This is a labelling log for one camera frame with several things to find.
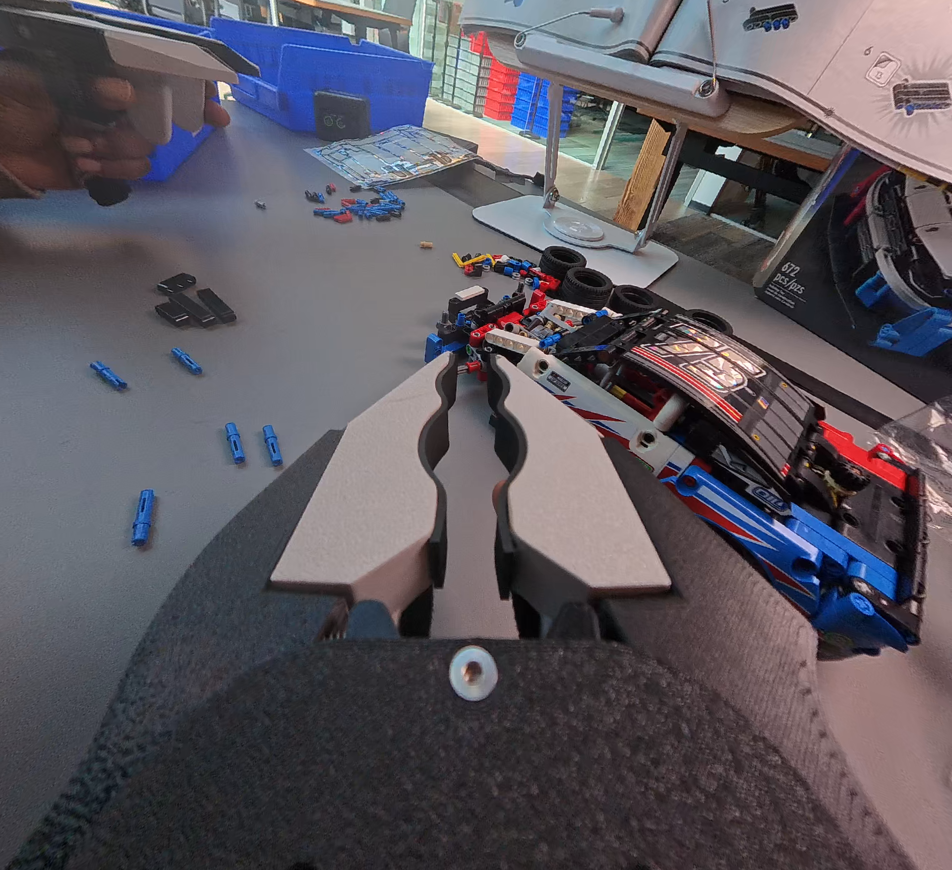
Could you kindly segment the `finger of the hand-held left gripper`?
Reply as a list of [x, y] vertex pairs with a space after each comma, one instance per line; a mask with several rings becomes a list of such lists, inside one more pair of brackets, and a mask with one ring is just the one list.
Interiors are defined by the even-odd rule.
[[167, 144], [175, 126], [201, 131], [207, 84], [237, 78], [233, 67], [193, 43], [123, 29], [102, 35], [119, 76], [134, 88], [128, 119], [153, 146]]

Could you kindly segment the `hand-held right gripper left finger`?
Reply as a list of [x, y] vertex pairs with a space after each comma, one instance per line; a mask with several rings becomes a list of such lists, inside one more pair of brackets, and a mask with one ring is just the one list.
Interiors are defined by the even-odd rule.
[[269, 583], [380, 602], [404, 636], [427, 638], [446, 578], [446, 488], [458, 357], [443, 354], [354, 418], [327, 462]]

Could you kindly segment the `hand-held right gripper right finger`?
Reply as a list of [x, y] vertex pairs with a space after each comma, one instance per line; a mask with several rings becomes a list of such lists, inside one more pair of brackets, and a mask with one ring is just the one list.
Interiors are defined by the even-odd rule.
[[489, 358], [506, 469], [493, 500], [497, 586], [519, 637], [545, 636], [564, 612], [590, 614], [597, 636], [605, 603], [666, 595], [672, 579], [596, 429], [537, 383], [532, 370], [547, 365]]

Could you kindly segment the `blue plastic crate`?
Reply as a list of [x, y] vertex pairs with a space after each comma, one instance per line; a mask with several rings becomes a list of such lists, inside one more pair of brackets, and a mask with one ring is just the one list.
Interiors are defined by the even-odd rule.
[[234, 100], [299, 133], [315, 132], [314, 94], [365, 98], [371, 134], [422, 126], [433, 63], [347, 36], [214, 17], [214, 39], [258, 67], [239, 76]]
[[[212, 31], [208, 26], [178, 20], [160, 19], [113, 7], [82, 3], [77, 0], [73, 0], [72, 5], [84, 12], [106, 16], [110, 23], [118, 23], [119, 21], [136, 22], [142, 25], [164, 27], [192, 36], [201, 36], [203, 38], [212, 37]], [[156, 146], [150, 155], [150, 171], [146, 174], [145, 181], [152, 183], [166, 182], [214, 131], [211, 125], [205, 125], [201, 131], [189, 133], [174, 124], [171, 140], [164, 145]]]

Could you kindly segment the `brick-built toy race car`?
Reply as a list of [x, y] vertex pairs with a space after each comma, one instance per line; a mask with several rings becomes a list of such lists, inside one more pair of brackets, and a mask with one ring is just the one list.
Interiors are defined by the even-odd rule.
[[812, 624], [819, 657], [905, 652], [921, 641], [925, 478], [892, 447], [865, 449], [734, 336], [661, 305], [619, 315], [533, 291], [456, 293], [424, 361], [491, 354], [627, 449], [721, 533]]

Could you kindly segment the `pile of blue pins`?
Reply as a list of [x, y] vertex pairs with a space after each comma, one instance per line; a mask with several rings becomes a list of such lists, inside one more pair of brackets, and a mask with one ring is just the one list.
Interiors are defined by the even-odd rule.
[[339, 224], [351, 223], [355, 219], [386, 222], [401, 218], [406, 209], [402, 198], [382, 186], [352, 186], [351, 197], [342, 197], [339, 205], [332, 206], [327, 200], [335, 192], [335, 188], [328, 185], [326, 191], [305, 190], [303, 196], [315, 206], [312, 211], [317, 218]]

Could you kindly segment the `person's left hand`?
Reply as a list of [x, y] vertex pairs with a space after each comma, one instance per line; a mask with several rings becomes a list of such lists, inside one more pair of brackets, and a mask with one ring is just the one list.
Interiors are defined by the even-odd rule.
[[64, 121], [40, 73], [15, 58], [1, 64], [1, 198], [40, 198], [83, 188], [92, 178], [131, 182], [147, 175], [155, 145], [125, 115], [135, 102], [122, 78], [94, 83], [99, 103], [118, 113], [115, 125], [94, 129]]

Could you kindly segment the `small black box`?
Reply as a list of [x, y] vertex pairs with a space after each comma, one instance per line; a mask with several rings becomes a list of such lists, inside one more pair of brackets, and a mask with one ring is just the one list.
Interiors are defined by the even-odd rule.
[[315, 135], [323, 141], [367, 138], [372, 134], [368, 97], [316, 90], [312, 94]]

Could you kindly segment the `sticker sheet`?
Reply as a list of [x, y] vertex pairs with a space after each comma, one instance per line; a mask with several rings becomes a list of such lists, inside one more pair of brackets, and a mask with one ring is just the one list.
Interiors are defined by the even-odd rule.
[[346, 181], [384, 186], [413, 181], [478, 157], [476, 150], [423, 127], [402, 125], [361, 139], [304, 150]]

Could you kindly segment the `pile of mixed bricks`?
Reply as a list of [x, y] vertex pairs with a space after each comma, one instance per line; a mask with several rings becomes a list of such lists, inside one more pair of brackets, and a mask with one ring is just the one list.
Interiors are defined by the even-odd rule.
[[510, 281], [522, 283], [527, 292], [541, 291], [544, 294], [554, 294], [562, 285], [559, 278], [544, 272], [538, 265], [530, 264], [528, 259], [488, 253], [452, 253], [451, 257], [461, 273], [471, 280], [494, 273]]

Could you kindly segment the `silver monitor stand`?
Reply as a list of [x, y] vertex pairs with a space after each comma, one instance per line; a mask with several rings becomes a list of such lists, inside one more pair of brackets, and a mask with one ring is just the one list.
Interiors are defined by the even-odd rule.
[[[718, 64], [711, 65], [708, 78], [692, 76], [677, 69], [668, 70], [643, 63], [626, 62], [586, 48], [571, 47], [554, 36], [544, 36], [548, 26], [567, 19], [588, 17], [619, 26], [625, 19], [620, 5], [591, 7], [572, 11], [516, 33], [513, 47], [519, 62], [527, 69], [541, 68], [549, 73], [550, 107], [562, 100], [564, 80], [580, 85], [586, 78], [603, 91], [613, 93], [620, 102], [623, 95], [640, 92], [649, 102], [668, 106], [684, 104], [687, 114], [723, 115], [729, 107], [726, 91], [720, 89]], [[675, 121], [658, 182], [649, 206], [648, 220], [636, 232], [617, 223], [601, 222], [582, 210], [564, 207], [557, 198], [556, 175], [560, 146], [556, 114], [550, 113], [546, 135], [543, 194], [497, 201], [473, 210], [473, 218], [522, 245], [545, 248], [577, 248], [595, 254], [594, 265], [615, 281], [647, 288], [677, 264], [676, 253], [653, 241], [660, 212], [669, 186], [676, 177], [688, 134], [685, 118]]]

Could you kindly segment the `Lego set box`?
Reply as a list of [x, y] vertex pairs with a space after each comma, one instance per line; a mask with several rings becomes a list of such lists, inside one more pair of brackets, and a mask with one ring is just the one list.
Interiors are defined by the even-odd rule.
[[843, 146], [754, 283], [762, 302], [910, 395], [950, 396], [949, 183]]

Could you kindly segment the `pile of clear plastic bags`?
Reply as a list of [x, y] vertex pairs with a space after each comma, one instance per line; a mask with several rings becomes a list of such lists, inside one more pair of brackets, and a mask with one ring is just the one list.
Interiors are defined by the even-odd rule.
[[922, 468], [930, 483], [946, 497], [951, 494], [951, 396], [881, 426], [881, 442]]

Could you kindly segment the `rack of red blue bins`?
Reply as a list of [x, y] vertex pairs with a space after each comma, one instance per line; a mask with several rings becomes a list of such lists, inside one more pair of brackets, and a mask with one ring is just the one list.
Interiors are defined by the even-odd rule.
[[483, 33], [429, 30], [422, 56], [433, 64], [430, 96], [438, 102], [508, 124], [524, 136], [546, 135], [549, 82], [501, 63]]

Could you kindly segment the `wooden side table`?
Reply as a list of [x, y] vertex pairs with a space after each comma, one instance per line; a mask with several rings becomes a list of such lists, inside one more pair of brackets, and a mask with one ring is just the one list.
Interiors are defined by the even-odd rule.
[[720, 117], [706, 117], [678, 110], [671, 105], [637, 101], [632, 107], [642, 116], [672, 125], [672, 137], [656, 193], [645, 222], [653, 209], [661, 210], [670, 195], [680, 169], [689, 166], [709, 172], [731, 183], [801, 204], [812, 186], [792, 172], [778, 175], [744, 162], [732, 162], [717, 154], [721, 145], [738, 146], [769, 161], [794, 169], [823, 173], [830, 168], [839, 146], [817, 151], [815, 140], [799, 131], [817, 127], [786, 106], [740, 98]]

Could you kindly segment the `open instruction booklet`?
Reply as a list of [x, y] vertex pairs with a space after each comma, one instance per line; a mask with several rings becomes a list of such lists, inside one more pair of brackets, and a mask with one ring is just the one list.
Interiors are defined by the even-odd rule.
[[777, 102], [950, 183], [951, 0], [466, 0], [530, 70], [719, 119]]

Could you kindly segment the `wooden post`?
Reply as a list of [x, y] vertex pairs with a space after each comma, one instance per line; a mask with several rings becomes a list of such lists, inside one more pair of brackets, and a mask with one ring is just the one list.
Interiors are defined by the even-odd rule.
[[672, 125], [652, 119], [625, 189], [615, 209], [616, 225], [634, 233], [644, 226], [645, 218], [656, 193]]

